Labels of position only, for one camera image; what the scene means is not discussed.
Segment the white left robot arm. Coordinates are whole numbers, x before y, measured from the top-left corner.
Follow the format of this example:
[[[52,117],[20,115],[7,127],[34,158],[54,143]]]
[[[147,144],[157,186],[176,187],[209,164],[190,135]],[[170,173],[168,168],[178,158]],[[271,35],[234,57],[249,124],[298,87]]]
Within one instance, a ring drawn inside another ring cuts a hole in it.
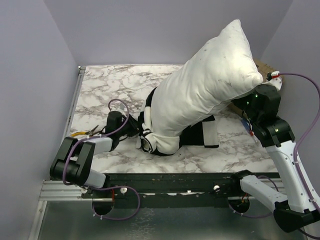
[[[67,184],[79,187],[92,187],[97,196],[106,197],[111,186],[106,175],[92,169],[93,157],[115,150],[122,138],[134,137],[139,133],[139,124],[131,115],[125,116],[112,111],[106,126],[93,136],[78,139],[66,137],[49,170],[51,179],[64,180]]]

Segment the black and white checkered pillowcase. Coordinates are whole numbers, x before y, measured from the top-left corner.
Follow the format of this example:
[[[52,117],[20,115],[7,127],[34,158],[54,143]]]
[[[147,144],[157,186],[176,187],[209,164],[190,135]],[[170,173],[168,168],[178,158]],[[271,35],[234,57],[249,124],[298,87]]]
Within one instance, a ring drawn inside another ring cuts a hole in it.
[[[155,90],[144,101],[138,122],[136,148],[156,156],[172,156],[182,147],[200,147],[216,149],[219,147],[216,119],[213,115],[184,127],[174,135],[155,132],[151,119],[152,100]]]

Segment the white pillow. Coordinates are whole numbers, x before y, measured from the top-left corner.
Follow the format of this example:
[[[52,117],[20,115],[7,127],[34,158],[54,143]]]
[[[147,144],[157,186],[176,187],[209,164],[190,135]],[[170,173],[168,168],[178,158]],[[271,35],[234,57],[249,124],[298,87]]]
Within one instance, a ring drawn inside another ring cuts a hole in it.
[[[151,101],[153,129],[177,134],[262,83],[241,21],[235,19],[155,88]]]

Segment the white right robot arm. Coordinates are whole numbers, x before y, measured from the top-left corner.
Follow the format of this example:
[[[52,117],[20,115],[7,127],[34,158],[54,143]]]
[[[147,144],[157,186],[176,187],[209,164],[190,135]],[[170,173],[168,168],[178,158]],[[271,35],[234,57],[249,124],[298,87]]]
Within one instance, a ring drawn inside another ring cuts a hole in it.
[[[248,170],[234,175],[230,191],[236,196],[248,193],[255,197],[272,212],[276,223],[286,233],[318,222],[320,197],[298,156],[290,125],[277,115],[280,99],[254,93],[232,103],[247,115],[254,135],[276,166],[285,194],[269,187]]]

